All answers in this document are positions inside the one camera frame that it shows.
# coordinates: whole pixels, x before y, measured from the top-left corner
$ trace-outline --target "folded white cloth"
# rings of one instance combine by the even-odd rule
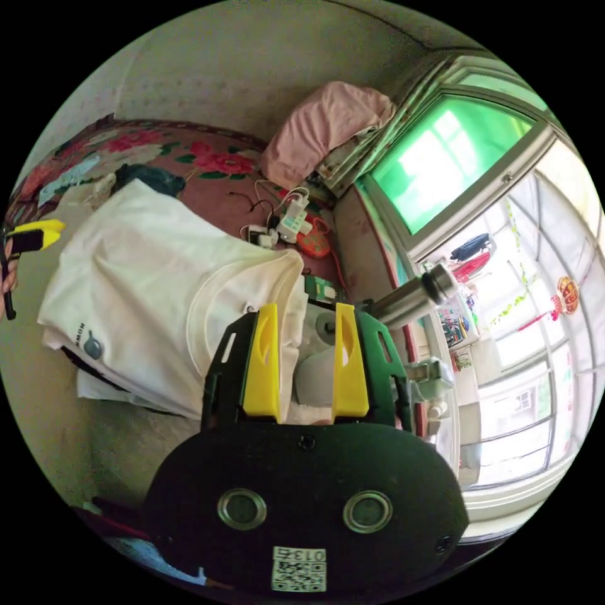
[[[249,306],[275,303],[286,418],[294,368],[284,376],[283,358],[297,357],[300,344],[302,269],[298,252],[231,237],[135,180],[64,248],[38,322],[44,344],[65,346],[157,409],[200,418],[224,330]]]

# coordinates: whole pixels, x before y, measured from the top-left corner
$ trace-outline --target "electronic device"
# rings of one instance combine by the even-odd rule
[[[290,200],[290,205],[277,226],[277,232],[285,242],[290,244],[296,244],[296,236],[307,218],[305,208],[309,204],[309,193],[307,190],[304,191],[306,193],[292,191],[284,199],[284,203]]]

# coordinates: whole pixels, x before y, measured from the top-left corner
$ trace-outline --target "red flower pattern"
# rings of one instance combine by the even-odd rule
[[[110,153],[119,151],[128,151],[133,147],[141,147],[142,145],[154,145],[162,142],[162,133],[158,130],[141,130],[132,134],[125,134],[118,139],[107,141],[101,146],[102,150],[107,150]]]

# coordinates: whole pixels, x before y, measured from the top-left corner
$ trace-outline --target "yellow bracket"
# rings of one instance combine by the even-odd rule
[[[282,423],[279,405],[279,338],[277,305],[260,308],[248,361],[244,412],[250,417],[272,417]]]
[[[369,410],[355,308],[337,303],[332,422],[338,417],[364,418]]]

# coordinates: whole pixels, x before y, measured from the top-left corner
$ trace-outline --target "green window glass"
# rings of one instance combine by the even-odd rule
[[[438,101],[372,172],[412,235],[483,176],[533,122],[469,98]]]

